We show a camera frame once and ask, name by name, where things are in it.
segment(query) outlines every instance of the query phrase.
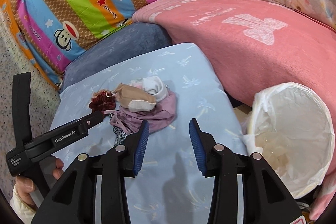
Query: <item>light blue bed sheet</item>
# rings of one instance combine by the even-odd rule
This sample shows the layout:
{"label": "light blue bed sheet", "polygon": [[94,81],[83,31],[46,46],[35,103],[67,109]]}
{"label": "light blue bed sheet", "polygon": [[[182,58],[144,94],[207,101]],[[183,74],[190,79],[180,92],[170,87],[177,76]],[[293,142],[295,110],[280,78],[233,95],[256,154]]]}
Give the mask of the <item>light blue bed sheet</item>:
{"label": "light blue bed sheet", "polygon": [[[51,128],[91,112],[92,93],[113,90],[121,83],[159,76],[176,93],[177,117],[170,126],[148,139],[142,170],[125,178],[128,208],[133,224],[206,224],[213,178],[197,168],[189,137],[189,121],[197,118],[202,131],[217,143],[246,155],[241,127],[211,64],[192,43],[182,43],[134,57],[111,66],[61,93]],[[89,130],[89,136],[55,153],[67,168],[80,153],[100,155],[113,147],[115,134],[109,119]],[[242,223],[242,184],[239,182],[238,223]]]}

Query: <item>finger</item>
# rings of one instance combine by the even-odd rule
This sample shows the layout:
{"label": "finger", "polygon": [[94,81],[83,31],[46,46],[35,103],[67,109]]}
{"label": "finger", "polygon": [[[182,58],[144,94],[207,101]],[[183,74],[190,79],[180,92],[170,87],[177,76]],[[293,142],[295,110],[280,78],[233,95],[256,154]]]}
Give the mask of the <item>finger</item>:
{"label": "finger", "polygon": [[52,171],[52,175],[54,176],[55,179],[59,180],[59,178],[61,177],[61,175],[63,175],[64,171],[62,169],[58,169],[58,168],[55,168],[53,171]]}
{"label": "finger", "polygon": [[36,205],[30,196],[35,191],[35,185],[31,179],[23,176],[16,177],[16,190],[19,197],[31,208],[35,209]]}
{"label": "finger", "polygon": [[64,163],[61,159],[56,158],[56,167],[62,169],[64,167]]}

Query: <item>red star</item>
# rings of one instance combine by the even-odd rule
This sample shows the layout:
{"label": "red star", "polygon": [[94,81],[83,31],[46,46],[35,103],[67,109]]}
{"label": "red star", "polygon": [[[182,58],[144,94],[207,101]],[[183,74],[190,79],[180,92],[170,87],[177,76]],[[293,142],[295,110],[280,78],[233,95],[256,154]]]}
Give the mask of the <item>red star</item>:
{"label": "red star", "polygon": [[98,0],[97,3],[99,6],[103,6],[105,4],[105,0]]}

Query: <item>pink cloth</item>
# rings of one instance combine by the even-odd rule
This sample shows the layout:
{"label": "pink cloth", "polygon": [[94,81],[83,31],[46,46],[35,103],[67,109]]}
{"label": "pink cloth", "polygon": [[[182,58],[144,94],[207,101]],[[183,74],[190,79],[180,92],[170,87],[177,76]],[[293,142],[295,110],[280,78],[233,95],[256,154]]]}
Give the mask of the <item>pink cloth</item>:
{"label": "pink cloth", "polygon": [[[168,97],[158,102],[151,111],[130,112],[127,108],[119,107],[119,110],[108,110],[104,113],[114,113],[110,124],[122,128],[127,134],[138,132],[143,120],[149,123],[149,131],[153,133],[171,124],[176,115],[176,96],[171,90]],[[131,132],[123,126],[124,122]]]}
{"label": "pink cloth", "polygon": [[[336,33],[330,27],[261,0],[158,0],[132,20],[161,25],[175,44],[195,43],[224,88],[247,105],[257,92],[293,81],[313,89],[336,121]],[[327,174],[335,171],[335,155]]]}
{"label": "pink cloth", "polygon": [[317,218],[323,213],[325,208],[328,206],[329,202],[332,200],[336,192],[336,173],[326,175],[323,184],[322,190],[318,194],[316,200],[311,206],[311,211],[309,218],[311,220],[317,220]]}

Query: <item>white plastic bag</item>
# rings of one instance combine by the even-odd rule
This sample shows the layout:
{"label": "white plastic bag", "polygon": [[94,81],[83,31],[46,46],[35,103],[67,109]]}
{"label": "white plastic bag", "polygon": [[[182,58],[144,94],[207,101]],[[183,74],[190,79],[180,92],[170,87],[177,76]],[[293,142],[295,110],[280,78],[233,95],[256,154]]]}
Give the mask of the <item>white plastic bag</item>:
{"label": "white plastic bag", "polygon": [[263,154],[294,198],[321,185],[335,146],[326,104],[313,90],[293,82],[255,95],[243,139],[248,153]]}

